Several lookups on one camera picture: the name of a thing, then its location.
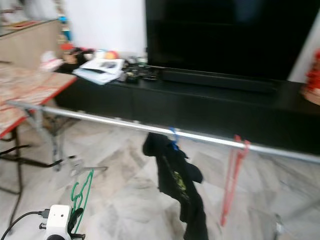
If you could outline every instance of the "tv screen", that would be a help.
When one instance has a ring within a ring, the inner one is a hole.
[[[320,0],[146,0],[148,64],[286,80]]]

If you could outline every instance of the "wooden table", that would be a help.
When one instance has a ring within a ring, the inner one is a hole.
[[[29,145],[20,145],[17,131],[19,124],[26,119],[26,114],[21,109],[6,104],[6,101],[15,100],[43,105],[71,85],[75,80],[76,78],[69,74],[40,72],[0,62],[0,140],[7,142],[14,141],[13,148],[5,151],[0,149],[0,160],[17,163],[19,185],[18,191],[0,187],[2,191],[18,195],[11,214],[10,224],[14,220],[23,192],[22,164],[40,168],[50,168],[59,164],[61,161],[45,164],[21,156],[20,149],[30,147]]]

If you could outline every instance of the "marble floor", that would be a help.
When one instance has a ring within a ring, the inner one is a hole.
[[[51,162],[51,147],[28,125],[19,129],[21,142],[32,144],[23,156]],[[157,188],[154,158],[144,156],[146,133],[88,121],[75,121],[64,131],[65,153],[77,155],[95,171],[91,192],[78,233],[87,240],[181,240],[186,224],[180,222],[180,205]],[[195,183],[202,197],[210,240],[273,240],[275,214],[282,217],[280,240],[320,239],[320,165],[249,153],[243,162],[227,224],[220,227],[225,175],[230,149],[189,139],[179,141],[204,176]],[[10,143],[0,141],[0,149]],[[24,193],[16,216],[53,204],[70,205],[76,179],[64,163],[61,171],[23,166]],[[83,181],[85,174],[78,177]],[[16,165],[0,160],[0,185],[17,189]],[[16,196],[0,191],[0,234],[5,231]],[[42,240],[43,219],[21,220],[6,239]]]

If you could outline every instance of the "clothes drying rack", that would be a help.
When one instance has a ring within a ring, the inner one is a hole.
[[[65,110],[65,109],[60,109],[60,108],[49,107],[49,106],[33,105],[33,104],[21,102],[21,101],[9,100],[9,101],[7,101],[7,104],[13,105],[13,106],[18,107],[18,108],[22,109],[23,111],[25,111],[28,118],[32,117],[33,125],[35,125],[36,128],[41,127],[42,112],[46,112],[46,113],[50,113],[50,114],[54,114],[54,115],[58,115],[58,116],[64,116],[64,117],[69,117],[69,118],[74,118],[74,119],[109,124],[109,125],[123,127],[123,128],[141,130],[141,131],[156,133],[156,134],[163,134],[166,136],[177,135],[181,138],[187,138],[187,139],[191,139],[191,140],[195,140],[195,141],[199,141],[199,142],[210,143],[210,144],[221,144],[221,145],[234,147],[234,148],[240,148],[240,149],[246,148],[246,145],[244,143],[236,142],[236,141],[233,141],[230,139],[223,139],[223,138],[216,137],[216,136],[199,135],[199,134],[186,132],[186,131],[179,131],[179,130],[173,132],[172,130],[170,130],[168,128],[161,128],[161,127],[156,127],[156,126],[151,126],[151,125],[140,124],[140,123],[136,123],[136,122],[123,121],[123,120],[119,120],[119,119],[102,117],[102,116],[97,116],[97,115],[92,115],[92,114],[87,114],[87,113],[82,113],[82,112],[76,112],[76,111],[70,111],[70,110]],[[250,144],[248,148],[250,151],[257,152],[260,154],[275,155],[275,156],[286,157],[286,158],[290,158],[290,159],[296,159],[296,160],[300,160],[300,161],[304,161],[304,162],[320,164],[320,156],[319,155],[290,151],[290,150],[273,148],[273,147],[267,147],[267,146],[262,146],[262,145],[255,145],[255,144]]]
[[[97,115],[92,115],[92,114],[87,114],[82,112],[49,107],[49,106],[34,105],[34,104],[29,104],[21,101],[9,100],[6,103],[9,105],[15,106],[17,108],[20,108],[22,111],[24,111],[26,114],[27,121],[38,131],[40,135],[42,135],[42,137],[45,140],[51,141],[51,143],[52,143],[52,136],[50,136],[48,131],[46,131],[46,129],[44,129],[42,126],[44,112],[57,115],[57,116],[64,116],[64,117],[74,118],[79,120],[87,120],[87,121],[92,121],[92,122],[97,122],[102,124],[109,124],[117,127],[141,130],[141,131],[156,133],[156,134],[163,134],[166,136],[179,136],[181,138],[191,139],[197,142],[204,142],[209,144],[221,144],[221,145],[229,146],[232,148],[238,148],[238,149],[248,148],[250,151],[260,153],[260,154],[274,155],[274,156],[285,157],[285,158],[294,159],[298,161],[303,161],[307,163],[320,164],[320,156],[309,154],[309,153],[296,152],[296,151],[278,149],[278,148],[255,145],[255,144],[247,145],[242,142],[237,142],[230,139],[223,139],[223,138],[212,136],[212,135],[199,135],[193,132],[186,132],[186,131],[180,131],[180,130],[173,131],[172,129],[140,124],[138,122],[124,121],[120,119],[102,117],[102,116],[97,116]],[[76,172],[76,174],[79,174],[83,171],[87,171],[91,169],[89,167],[83,167],[83,166],[79,167],[76,165],[72,165],[71,167],[73,168],[73,171]],[[106,167],[93,167],[93,168],[102,169],[102,170],[106,169]],[[313,201],[312,203],[307,203],[308,207],[306,207],[305,209],[307,210],[310,208],[310,206],[315,206],[318,203],[320,203],[320,200],[318,199],[317,201]],[[278,240],[279,237],[285,232],[285,227],[284,227],[284,223],[281,221],[280,216],[277,214],[275,216],[276,216],[276,229],[274,231],[273,239]]]

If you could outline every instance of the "metal pole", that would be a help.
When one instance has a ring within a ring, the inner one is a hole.
[[[141,130],[141,131],[146,131],[146,132],[151,132],[151,133],[156,133],[156,134],[164,134],[167,136],[174,135],[174,133],[169,129],[155,127],[155,126],[149,126],[149,125],[144,125],[144,124],[139,124],[139,123],[134,123],[134,122],[129,122],[129,121],[123,121],[123,120],[118,120],[118,119],[112,119],[112,118],[103,117],[103,116],[96,116],[96,115],[92,115],[92,114],[80,113],[80,112],[76,112],[76,111],[64,110],[64,109],[53,108],[53,107],[48,107],[48,106],[33,105],[33,104],[25,103],[25,102],[12,101],[12,100],[7,101],[6,103],[9,105],[19,107],[19,108],[23,108],[23,109],[40,110],[40,111],[44,111],[47,113],[65,116],[65,117],[69,117],[69,118],[93,121],[93,122],[103,123],[103,124],[110,124],[113,126]],[[200,141],[200,142],[206,142],[206,143],[212,143],[212,144],[222,144],[222,145],[240,148],[240,149],[244,149],[246,147],[243,143],[235,142],[235,141],[227,140],[227,139],[221,139],[221,138],[217,138],[214,136],[203,136],[203,135],[188,133],[188,132],[184,132],[184,131],[176,131],[175,134],[182,137],[182,138],[192,139],[192,140],[196,140],[196,141]],[[254,145],[254,144],[250,144],[249,150],[253,151],[253,152],[257,152],[257,153],[262,153],[262,154],[276,155],[276,156],[301,160],[304,162],[320,164],[320,156],[308,154],[308,153],[288,151],[288,150],[266,147],[266,146],[261,146],[261,145]]]

